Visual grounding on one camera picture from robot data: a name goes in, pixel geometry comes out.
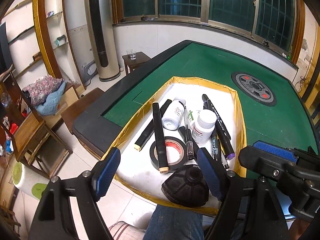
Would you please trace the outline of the black marker sideways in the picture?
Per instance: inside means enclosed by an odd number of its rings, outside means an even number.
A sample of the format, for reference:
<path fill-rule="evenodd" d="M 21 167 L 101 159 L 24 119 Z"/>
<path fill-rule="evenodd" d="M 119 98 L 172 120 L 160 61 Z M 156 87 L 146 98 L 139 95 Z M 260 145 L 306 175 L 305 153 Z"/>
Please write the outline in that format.
<path fill-rule="evenodd" d="M 227 127 L 225 126 L 225 123 L 223 122 L 223 120 L 221 119 L 221 116 L 219 115 L 218 111 L 216 110 L 216 108 L 214 107 L 213 103 L 211 102 L 211 100 L 208 98 L 208 96 L 206 94 L 202 94 L 202 100 L 203 103 L 207 103 L 208 105 L 208 109 L 212 110 L 216 117 L 217 117 L 217 121 L 222 129 L 222 131 L 224 132 L 225 136 L 231 140 L 231 136 L 227 130 Z"/>

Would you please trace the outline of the dark wooden side table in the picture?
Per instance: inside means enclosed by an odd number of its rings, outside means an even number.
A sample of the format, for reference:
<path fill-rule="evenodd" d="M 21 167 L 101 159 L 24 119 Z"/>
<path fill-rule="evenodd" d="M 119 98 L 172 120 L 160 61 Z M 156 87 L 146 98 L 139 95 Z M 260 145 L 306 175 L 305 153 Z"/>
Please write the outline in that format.
<path fill-rule="evenodd" d="M 136 53 L 136 58 L 134 60 L 130 58 L 129 54 L 123 55 L 122 58 L 124 60 L 124 69 L 126 75 L 129 75 L 132 71 L 139 68 L 142 64 L 148 62 L 151 59 L 142 51 Z"/>

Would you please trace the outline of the yellow white pen black grip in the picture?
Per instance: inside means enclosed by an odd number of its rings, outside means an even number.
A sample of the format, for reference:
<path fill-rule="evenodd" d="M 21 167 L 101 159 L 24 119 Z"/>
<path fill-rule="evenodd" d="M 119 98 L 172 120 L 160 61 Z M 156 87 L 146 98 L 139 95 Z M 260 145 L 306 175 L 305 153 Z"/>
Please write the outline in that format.
<path fill-rule="evenodd" d="M 229 169 L 229 164 L 228 164 L 228 161 L 227 161 L 227 159 L 225 158 L 225 155 L 224 155 L 224 153 L 223 153 L 223 151 L 222 151 L 221 142 L 220 142 L 219 139 L 217 140 L 217 144 L 218 144 L 218 150 L 219 150 L 219 152 L 220 152 L 219 155 L 220 155 L 220 157 L 221 157 L 221 163 L 222 163 L 223 167 L 224 167 L 226 170 L 228 170 L 228 169 Z"/>

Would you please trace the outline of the black electrical tape roll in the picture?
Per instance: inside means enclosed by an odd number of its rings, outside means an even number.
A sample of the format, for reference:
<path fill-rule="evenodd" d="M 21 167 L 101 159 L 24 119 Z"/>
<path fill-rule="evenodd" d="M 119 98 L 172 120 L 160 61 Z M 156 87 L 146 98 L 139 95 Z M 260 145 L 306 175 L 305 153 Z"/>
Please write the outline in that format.
<path fill-rule="evenodd" d="M 174 172 L 188 161 L 186 145 L 180 139 L 170 136 L 165 137 L 165 145 L 167 151 L 169 172 Z M 150 159 L 153 167 L 155 169 L 158 169 L 158 157 L 155 141 L 150 147 Z"/>

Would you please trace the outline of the black marker purple cap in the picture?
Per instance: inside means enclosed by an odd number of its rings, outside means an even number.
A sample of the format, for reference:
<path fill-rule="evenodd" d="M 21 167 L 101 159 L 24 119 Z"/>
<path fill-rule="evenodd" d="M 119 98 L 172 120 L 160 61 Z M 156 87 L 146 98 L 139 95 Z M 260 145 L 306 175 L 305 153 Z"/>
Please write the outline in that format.
<path fill-rule="evenodd" d="M 222 146 L 222 148 L 224 150 L 224 153 L 225 153 L 225 158 L 227 160 L 232 160 L 235 157 L 235 152 L 233 150 L 233 147 L 231 146 L 231 141 L 225 136 L 225 134 L 222 131 L 218 121 L 216 121 L 216 125 L 215 126 L 216 126 L 217 136 L 220 139 L 221 146 Z"/>

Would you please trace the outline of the slim black pen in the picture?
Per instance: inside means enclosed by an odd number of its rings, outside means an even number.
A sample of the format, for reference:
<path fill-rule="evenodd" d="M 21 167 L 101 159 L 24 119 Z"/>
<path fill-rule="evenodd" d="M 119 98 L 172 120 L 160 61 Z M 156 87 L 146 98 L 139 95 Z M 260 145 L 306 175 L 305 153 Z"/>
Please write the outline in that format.
<path fill-rule="evenodd" d="M 213 130 L 211 134 L 211 144 L 212 144 L 212 157 L 215 161 L 221 160 L 221 146 L 219 139 L 217 137 L 216 129 Z"/>

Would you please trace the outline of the white plastic bottle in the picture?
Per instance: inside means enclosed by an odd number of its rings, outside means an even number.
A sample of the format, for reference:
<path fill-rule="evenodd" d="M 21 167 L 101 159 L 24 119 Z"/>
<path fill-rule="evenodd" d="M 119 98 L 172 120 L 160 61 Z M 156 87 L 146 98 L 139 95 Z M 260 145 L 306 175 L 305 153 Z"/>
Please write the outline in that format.
<path fill-rule="evenodd" d="M 199 109 L 193 109 L 193 108 L 187 108 L 187 112 L 188 112 L 188 124 L 189 124 L 189 128 L 192 129 L 195 121 L 197 120 L 200 110 Z"/>
<path fill-rule="evenodd" d="M 163 127 L 167 130 L 174 131 L 180 126 L 185 107 L 184 99 L 174 99 L 164 112 L 162 117 Z"/>

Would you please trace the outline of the white pill bottle with cap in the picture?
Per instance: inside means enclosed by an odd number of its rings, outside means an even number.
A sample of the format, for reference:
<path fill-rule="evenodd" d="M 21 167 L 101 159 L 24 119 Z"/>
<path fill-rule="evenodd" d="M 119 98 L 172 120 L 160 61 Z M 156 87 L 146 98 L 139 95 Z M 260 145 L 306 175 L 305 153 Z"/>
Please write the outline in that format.
<path fill-rule="evenodd" d="M 216 114 L 208 109 L 203 109 L 199 112 L 197 119 L 194 122 L 191 136 L 197 144 L 205 144 L 215 128 L 217 121 Z"/>

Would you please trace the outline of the white green stool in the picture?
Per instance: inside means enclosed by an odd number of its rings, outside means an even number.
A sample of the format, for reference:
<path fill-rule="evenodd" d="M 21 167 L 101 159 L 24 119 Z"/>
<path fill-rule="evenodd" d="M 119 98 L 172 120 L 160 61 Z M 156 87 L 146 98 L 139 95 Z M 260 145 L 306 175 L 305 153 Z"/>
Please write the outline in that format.
<path fill-rule="evenodd" d="M 23 193 L 40 200 L 49 179 L 18 162 L 12 168 L 12 181 Z"/>

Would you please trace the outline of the folded floral blue blanket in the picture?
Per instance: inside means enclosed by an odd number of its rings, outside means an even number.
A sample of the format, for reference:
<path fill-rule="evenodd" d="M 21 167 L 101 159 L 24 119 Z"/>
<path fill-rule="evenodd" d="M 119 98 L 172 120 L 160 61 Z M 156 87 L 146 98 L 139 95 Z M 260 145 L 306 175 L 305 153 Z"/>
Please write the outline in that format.
<path fill-rule="evenodd" d="M 58 104 L 65 91 L 67 82 L 52 76 L 44 76 L 23 88 L 25 96 L 29 96 L 30 103 L 42 115 L 57 113 Z"/>

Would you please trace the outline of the glass cup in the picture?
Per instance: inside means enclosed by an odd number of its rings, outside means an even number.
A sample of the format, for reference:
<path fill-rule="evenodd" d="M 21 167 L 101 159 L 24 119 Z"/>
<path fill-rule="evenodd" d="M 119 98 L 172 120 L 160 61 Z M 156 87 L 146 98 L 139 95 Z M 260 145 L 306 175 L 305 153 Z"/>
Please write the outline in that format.
<path fill-rule="evenodd" d="M 126 52 L 130 60 L 136 59 L 136 52 L 133 49 L 129 49 Z"/>

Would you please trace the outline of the black round ribbed cap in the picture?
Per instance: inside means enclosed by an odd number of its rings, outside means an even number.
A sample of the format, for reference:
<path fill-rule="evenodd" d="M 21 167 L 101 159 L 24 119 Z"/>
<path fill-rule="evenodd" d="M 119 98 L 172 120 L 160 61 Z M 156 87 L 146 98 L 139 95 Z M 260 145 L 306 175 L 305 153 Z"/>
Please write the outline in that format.
<path fill-rule="evenodd" d="M 185 207 L 202 207 L 209 200 L 209 188 L 198 165 L 183 165 L 161 187 L 171 202 Z"/>

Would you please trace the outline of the black marker cream end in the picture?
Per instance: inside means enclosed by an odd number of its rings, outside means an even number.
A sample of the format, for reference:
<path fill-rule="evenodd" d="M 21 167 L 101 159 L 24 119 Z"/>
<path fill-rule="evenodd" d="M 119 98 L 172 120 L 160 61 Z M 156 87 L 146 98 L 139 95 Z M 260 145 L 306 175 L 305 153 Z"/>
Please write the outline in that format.
<path fill-rule="evenodd" d="M 168 99 L 160 108 L 160 114 L 161 117 L 163 117 L 165 111 L 169 107 L 169 105 L 172 103 L 172 100 Z M 154 132 L 154 124 L 153 120 L 149 122 L 149 124 L 146 126 L 146 128 L 143 130 L 139 138 L 136 140 L 134 144 L 134 149 L 137 151 L 141 151 L 141 149 L 144 147 L 146 142 L 150 139 Z"/>

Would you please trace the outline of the black marker beige cap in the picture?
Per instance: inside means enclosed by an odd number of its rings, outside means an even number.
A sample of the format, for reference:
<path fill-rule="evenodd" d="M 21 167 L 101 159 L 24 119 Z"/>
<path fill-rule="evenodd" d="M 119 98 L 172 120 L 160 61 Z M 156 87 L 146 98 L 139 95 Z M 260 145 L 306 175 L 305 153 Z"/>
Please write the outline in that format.
<path fill-rule="evenodd" d="M 153 125 L 155 133 L 156 151 L 158 157 L 158 170 L 160 173 L 168 173 L 169 165 L 167 159 L 167 149 L 163 132 L 161 111 L 158 102 L 152 103 Z"/>

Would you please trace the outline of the green barred window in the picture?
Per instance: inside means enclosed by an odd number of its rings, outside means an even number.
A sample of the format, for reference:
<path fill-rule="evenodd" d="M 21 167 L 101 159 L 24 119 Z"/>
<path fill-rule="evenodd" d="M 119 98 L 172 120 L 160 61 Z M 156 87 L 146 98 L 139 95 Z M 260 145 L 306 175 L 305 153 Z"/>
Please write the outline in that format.
<path fill-rule="evenodd" d="M 181 21 L 253 39 L 296 62 L 303 43 L 303 0 L 111 0 L 114 23 Z"/>

